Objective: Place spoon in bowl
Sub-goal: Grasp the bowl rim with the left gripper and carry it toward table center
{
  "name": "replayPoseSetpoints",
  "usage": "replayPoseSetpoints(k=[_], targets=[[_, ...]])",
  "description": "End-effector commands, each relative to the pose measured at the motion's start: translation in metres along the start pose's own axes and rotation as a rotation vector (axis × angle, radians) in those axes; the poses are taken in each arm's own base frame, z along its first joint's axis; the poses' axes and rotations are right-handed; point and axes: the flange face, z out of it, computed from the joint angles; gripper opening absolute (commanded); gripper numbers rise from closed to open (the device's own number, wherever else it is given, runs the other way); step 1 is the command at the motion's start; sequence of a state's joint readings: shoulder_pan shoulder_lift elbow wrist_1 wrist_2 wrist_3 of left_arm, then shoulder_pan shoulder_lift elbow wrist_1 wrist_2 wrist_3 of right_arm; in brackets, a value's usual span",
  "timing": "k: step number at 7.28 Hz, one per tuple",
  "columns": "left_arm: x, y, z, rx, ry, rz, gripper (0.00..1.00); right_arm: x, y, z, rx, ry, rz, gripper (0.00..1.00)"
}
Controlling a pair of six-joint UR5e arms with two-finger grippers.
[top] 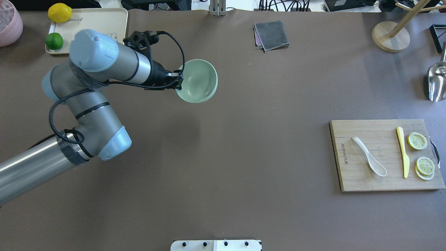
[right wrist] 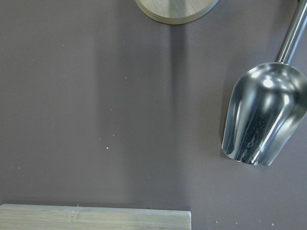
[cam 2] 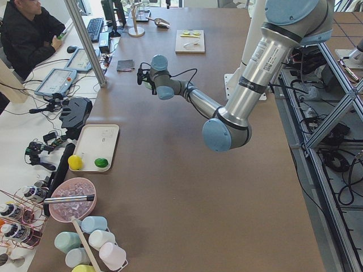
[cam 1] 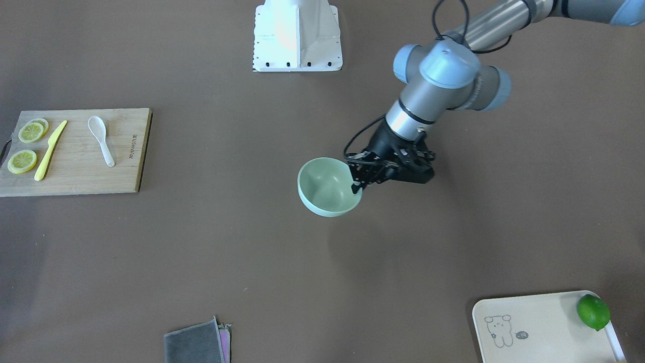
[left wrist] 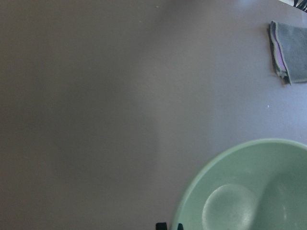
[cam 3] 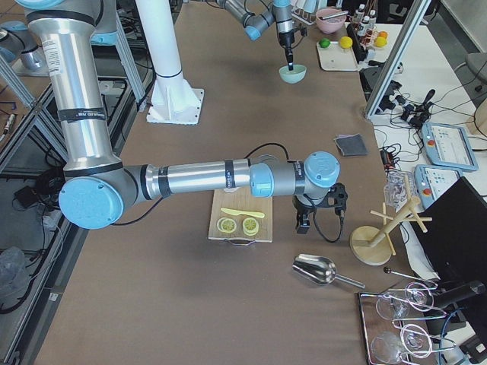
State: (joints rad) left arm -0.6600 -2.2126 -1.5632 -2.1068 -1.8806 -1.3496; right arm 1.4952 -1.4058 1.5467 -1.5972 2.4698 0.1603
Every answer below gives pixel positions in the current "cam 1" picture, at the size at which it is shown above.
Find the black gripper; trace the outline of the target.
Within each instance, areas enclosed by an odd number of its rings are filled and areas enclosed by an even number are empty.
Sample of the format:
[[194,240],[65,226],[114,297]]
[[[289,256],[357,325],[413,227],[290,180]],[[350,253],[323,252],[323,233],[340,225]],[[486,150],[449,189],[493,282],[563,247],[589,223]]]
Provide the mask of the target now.
[[425,130],[417,131],[410,141],[394,133],[384,118],[369,124],[373,125],[377,129],[368,146],[359,153],[359,160],[352,161],[352,193],[389,180],[426,184],[433,179],[435,154],[426,146]]

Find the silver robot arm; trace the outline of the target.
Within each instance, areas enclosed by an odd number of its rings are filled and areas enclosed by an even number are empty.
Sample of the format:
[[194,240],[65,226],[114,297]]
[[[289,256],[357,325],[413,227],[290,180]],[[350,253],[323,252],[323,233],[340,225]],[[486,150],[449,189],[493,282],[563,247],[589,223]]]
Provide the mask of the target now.
[[465,23],[436,34],[427,46],[408,44],[396,54],[393,71],[405,83],[393,106],[374,121],[378,127],[361,152],[344,153],[357,194],[388,180],[425,184],[434,177],[435,154],[425,140],[447,110],[499,108],[511,91],[509,75],[481,65],[479,55],[502,49],[512,35],[548,17],[579,19],[615,27],[643,22],[643,1],[499,1]]

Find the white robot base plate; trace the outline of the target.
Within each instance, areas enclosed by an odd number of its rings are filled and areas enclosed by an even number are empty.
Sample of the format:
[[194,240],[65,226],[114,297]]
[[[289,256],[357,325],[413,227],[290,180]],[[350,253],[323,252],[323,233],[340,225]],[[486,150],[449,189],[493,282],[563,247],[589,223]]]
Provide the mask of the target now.
[[343,68],[339,11],[328,1],[265,1],[255,8],[254,72]]

